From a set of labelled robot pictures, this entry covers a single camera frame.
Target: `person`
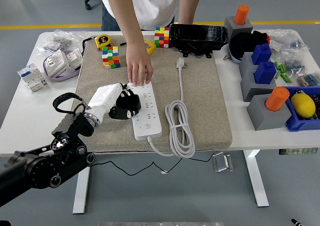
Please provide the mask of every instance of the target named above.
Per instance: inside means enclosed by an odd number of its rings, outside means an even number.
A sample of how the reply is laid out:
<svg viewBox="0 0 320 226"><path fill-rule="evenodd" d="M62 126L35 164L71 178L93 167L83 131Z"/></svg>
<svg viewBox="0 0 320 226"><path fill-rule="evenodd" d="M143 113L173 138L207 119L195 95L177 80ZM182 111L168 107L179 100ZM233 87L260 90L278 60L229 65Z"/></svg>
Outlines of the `person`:
<svg viewBox="0 0 320 226"><path fill-rule="evenodd" d="M174 22L192 24L199 0L102 0L102 31L122 31L125 37L128 80L133 86L150 83L154 69L142 30L154 31Z"/></svg>

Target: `gray floor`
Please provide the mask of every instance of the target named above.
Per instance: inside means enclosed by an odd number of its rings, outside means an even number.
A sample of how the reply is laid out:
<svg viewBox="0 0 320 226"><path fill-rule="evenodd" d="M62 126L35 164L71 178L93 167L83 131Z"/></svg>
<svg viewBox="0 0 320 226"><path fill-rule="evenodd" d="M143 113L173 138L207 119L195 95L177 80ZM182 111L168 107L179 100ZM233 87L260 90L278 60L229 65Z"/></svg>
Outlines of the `gray floor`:
<svg viewBox="0 0 320 226"><path fill-rule="evenodd" d="M0 26L99 24L101 0L92 0L91 11L84 0L0 0ZM320 0L200 0L197 22L221 22L235 14L239 4L250 6L251 21L320 20ZM266 24L255 29L293 29L302 37L320 65L320 24ZM56 28L0 30L0 125L20 77L17 70L29 60L38 36ZM60 28L65 31L99 28ZM19 145L9 145L19 149ZM264 150L257 161L269 200L258 208L241 151L230 152L235 171L214 173L211 162L184 159L169 174L155 167L127 176L110 164L91 169L86 214L72 215L76 178L57 189L31 189L0 209L0 220L12 225L96 226L99 222L224 222L226 226L290 226L296 218L305 226L320 223L319 153L278 155ZM208 159L210 152L195 158ZM0 165L7 158L0 158ZM99 156L113 160L128 172L136 172L155 161L168 169L175 158L151 154Z"/></svg>

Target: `rubik's cube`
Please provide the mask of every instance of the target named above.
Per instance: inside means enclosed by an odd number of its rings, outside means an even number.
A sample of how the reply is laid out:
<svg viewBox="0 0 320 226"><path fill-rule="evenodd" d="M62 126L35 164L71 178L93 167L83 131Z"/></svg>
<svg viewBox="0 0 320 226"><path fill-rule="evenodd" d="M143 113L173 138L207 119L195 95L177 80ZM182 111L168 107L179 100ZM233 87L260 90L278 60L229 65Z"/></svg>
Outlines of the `rubik's cube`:
<svg viewBox="0 0 320 226"><path fill-rule="evenodd" d="M118 55L118 47L103 47L102 48L102 61L105 69L120 68L120 61Z"/></svg>
<svg viewBox="0 0 320 226"><path fill-rule="evenodd" d="M154 44L157 48L169 48L169 28L156 27L154 31Z"/></svg>

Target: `table leg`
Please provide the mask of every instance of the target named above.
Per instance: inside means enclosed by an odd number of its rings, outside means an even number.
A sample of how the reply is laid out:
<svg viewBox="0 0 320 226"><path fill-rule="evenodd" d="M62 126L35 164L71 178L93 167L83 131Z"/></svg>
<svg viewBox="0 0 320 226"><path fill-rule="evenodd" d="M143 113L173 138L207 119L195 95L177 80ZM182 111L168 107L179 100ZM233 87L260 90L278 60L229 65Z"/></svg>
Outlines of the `table leg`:
<svg viewBox="0 0 320 226"><path fill-rule="evenodd" d="M249 171L251 184L255 196L255 201L258 207L267 207L269 202L267 199L264 183L262 182L256 155L260 150L243 150L246 165Z"/></svg>
<svg viewBox="0 0 320 226"><path fill-rule="evenodd" d="M78 174L78 182L73 204L73 214L84 214L86 208L86 198L88 191L90 167L86 167Z"/></svg>

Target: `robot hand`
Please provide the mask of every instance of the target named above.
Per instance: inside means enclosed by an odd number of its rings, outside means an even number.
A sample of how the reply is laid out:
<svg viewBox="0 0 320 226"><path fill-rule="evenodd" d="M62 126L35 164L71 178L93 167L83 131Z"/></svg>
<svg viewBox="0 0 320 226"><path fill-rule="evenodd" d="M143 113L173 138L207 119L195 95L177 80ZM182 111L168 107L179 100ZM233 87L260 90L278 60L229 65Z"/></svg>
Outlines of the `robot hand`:
<svg viewBox="0 0 320 226"><path fill-rule="evenodd" d="M72 98L81 101L74 111L58 108ZM81 106L83 111L76 112ZM92 164L95 155L88 152L78 135L90 137L106 113L114 119L129 119L141 105L126 85L116 83L98 88L88 105L76 94L65 93L53 101L53 107L66 116L51 133L52 143L28 152L15 151L0 172L0 207L31 188L56 188ZM40 156L51 150L53 154Z"/></svg>

